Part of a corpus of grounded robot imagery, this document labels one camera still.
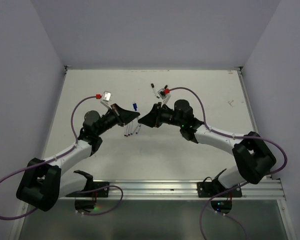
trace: gray floor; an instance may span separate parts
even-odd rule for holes
[[[75,214],[73,200],[59,200],[48,212],[36,211],[24,221],[20,240],[201,240],[199,214],[203,201],[124,201],[101,216]],[[99,211],[113,205],[99,200]],[[235,201],[232,216],[250,240],[286,240],[277,202]],[[241,227],[207,210],[203,229],[209,240],[244,240]]]

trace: white wall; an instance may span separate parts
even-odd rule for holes
[[[65,65],[243,66],[280,0],[31,0]]]
[[[41,157],[63,66],[30,1],[0,0],[0,178]],[[22,175],[0,185],[0,214],[15,216]],[[0,240],[13,221],[0,220]]]
[[[278,174],[300,239],[300,0],[282,0],[243,68],[259,131],[287,151]]]

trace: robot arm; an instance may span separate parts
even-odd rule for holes
[[[151,128],[159,128],[163,123],[178,126],[186,140],[196,144],[211,145],[233,155],[236,165],[221,171],[212,180],[209,189],[212,194],[221,193],[245,181],[258,184],[276,163],[276,158],[264,141],[235,139],[235,136],[243,136],[243,134],[229,133],[215,128],[213,129],[221,134],[213,132],[211,127],[208,129],[204,122],[194,117],[189,102],[183,99],[174,103],[174,109],[161,102],[154,104],[152,110],[138,122]],[[222,133],[233,138],[222,136]],[[256,132],[250,132],[245,136],[259,137]]]
[[[84,115],[83,127],[76,143],[59,154],[43,160],[34,158],[28,167],[49,161],[39,167],[26,170],[16,192],[16,197],[34,207],[48,211],[58,198],[76,191],[93,190],[93,176],[83,171],[74,171],[70,177],[62,177],[78,162],[90,157],[98,151],[102,144],[100,135],[115,125],[125,126],[136,119],[140,113],[122,109],[117,104],[108,105],[110,92],[105,92],[101,103],[108,110],[100,116],[91,110]]]

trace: white table surface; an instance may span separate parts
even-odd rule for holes
[[[112,93],[111,104],[133,110],[135,101],[141,117],[147,114],[155,98],[151,83],[157,90],[188,87],[201,98],[210,126],[229,132],[247,134],[253,129],[240,80],[236,71],[226,70],[68,70],[45,157],[53,156],[74,142],[70,116],[83,98]],[[184,90],[173,91],[168,105],[186,99],[194,115],[202,120],[197,99]],[[74,116],[79,133],[86,112],[100,115],[107,109],[98,100],[84,102]],[[138,135],[124,137],[124,128],[115,126],[101,135],[98,152],[82,160],[66,174],[82,170],[103,180],[190,180],[214,177],[235,164],[233,156],[208,145],[186,141],[179,128],[163,124],[160,128],[142,126]]]

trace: small metal part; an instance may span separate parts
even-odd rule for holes
[[[105,92],[103,93],[102,101],[108,103],[108,102],[110,101],[110,98],[111,98],[111,92],[105,91]]]
[[[157,94],[160,96],[160,98],[163,100],[162,101],[162,105],[164,104],[167,104],[170,97],[171,97],[171,94],[170,94],[170,91],[166,88],[161,88]]]

